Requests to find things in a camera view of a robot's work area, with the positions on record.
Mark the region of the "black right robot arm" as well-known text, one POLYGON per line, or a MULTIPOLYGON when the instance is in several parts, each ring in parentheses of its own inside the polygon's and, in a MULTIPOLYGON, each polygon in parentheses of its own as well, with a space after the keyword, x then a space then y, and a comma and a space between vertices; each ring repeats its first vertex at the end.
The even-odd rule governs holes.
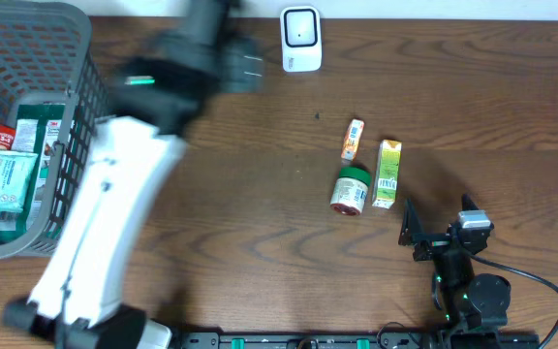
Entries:
POLYGON ((476 274, 472 259, 487 247, 494 225, 468 195, 462 210, 443 233, 423 228, 411 201, 404 205, 398 243, 414 248, 416 262, 434 264, 434 290, 442 296, 440 308, 449 316, 443 327, 424 335, 422 348, 500 349, 499 329, 508 323, 511 284, 499 275, 476 274))

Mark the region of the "white jar green lid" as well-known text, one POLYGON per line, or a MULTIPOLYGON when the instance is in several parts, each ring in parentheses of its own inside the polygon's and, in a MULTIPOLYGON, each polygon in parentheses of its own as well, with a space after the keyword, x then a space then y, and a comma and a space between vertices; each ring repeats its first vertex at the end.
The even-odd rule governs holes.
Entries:
POLYGON ((371 175, 368 171, 352 166, 342 168, 335 182, 329 206, 343 215, 361 215, 370 183, 371 175))

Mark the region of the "mint green wipes pack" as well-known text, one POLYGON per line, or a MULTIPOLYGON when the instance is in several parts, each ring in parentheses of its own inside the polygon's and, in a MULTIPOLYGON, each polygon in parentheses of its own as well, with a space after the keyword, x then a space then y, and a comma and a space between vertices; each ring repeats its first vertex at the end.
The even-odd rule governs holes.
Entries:
POLYGON ((38 155, 0 149, 0 211, 22 213, 38 155))

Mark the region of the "small orange box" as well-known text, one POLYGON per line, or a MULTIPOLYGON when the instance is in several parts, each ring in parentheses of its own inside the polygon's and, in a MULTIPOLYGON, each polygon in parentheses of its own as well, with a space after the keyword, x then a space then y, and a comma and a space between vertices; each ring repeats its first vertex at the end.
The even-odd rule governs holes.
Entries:
POLYGON ((364 126, 365 122, 357 118, 350 122, 342 145, 342 160, 353 161, 356 158, 364 126))

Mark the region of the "green yellow juice carton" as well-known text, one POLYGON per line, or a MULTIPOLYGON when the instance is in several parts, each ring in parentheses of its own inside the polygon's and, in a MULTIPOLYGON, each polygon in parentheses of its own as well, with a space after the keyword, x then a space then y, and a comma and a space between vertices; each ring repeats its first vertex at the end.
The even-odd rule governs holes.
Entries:
POLYGON ((389 209, 396 198, 402 142, 383 140, 380 143, 372 206, 389 209))

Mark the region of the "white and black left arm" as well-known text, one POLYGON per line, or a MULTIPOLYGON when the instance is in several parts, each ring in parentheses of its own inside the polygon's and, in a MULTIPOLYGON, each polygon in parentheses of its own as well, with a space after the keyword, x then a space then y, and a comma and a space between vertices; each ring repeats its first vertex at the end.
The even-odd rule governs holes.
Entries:
POLYGON ((126 269, 153 203, 181 160, 186 126, 219 93, 260 83, 254 42, 230 23, 235 4, 193 1, 177 25, 122 64, 109 86, 57 248, 4 326, 58 348, 170 348, 173 330, 122 300, 126 269))

